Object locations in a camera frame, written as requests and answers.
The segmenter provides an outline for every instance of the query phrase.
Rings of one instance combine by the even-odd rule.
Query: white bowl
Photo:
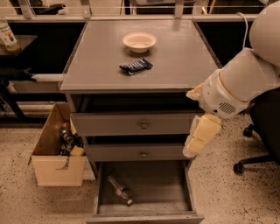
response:
[[[145,53],[156,44],[157,39],[148,32],[132,32],[125,35],[122,42],[134,53]]]

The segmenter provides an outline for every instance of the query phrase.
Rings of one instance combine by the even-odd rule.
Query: cabinet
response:
[[[122,43],[129,32],[153,33],[144,54]],[[129,76],[119,65],[146,58],[151,70]],[[197,102],[186,98],[217,69],[189,20],[89,21],[60,86],[71,119],[97,175],[93,216],[87,223],[200,223],[182,150]],[[112,194],[111,172],[130,190],[126,206]]]

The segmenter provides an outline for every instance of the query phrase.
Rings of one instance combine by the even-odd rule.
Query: bottle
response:
[[[0,15],[0,44],[4,44],[8,52],[14,53],[20,51],[20,45],[15,38],[7,20]]]
[[[115,195],[125,202],[128,206],[132,204],[132,199],[129,196],[128,189],[124,185],[120,185],[114,175],[109,175],[107,181],[113,186]]]

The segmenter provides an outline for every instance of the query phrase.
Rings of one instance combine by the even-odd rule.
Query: drawer handle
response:
[[[142,157],[142,158],[146,158],[146,157],[147,157],[147,154],[146,154],[145,151],[142,151],[142,152],[141,152],[141,157]]]
[[[142,122],[141,128],[142,128],[143,130],[146,130],[146,129],[148,128],[148,124],[147,124],[146,122]]]

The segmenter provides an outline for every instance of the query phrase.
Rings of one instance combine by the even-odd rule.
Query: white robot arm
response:
[[[221,129],[221,119],[246,109],[258,95],[280,87],[280,2],[265,8],[249,33],[252,49],[243,48],[222,69],[187,94],[206,111],[192,123],[183,153],[197,155]]]

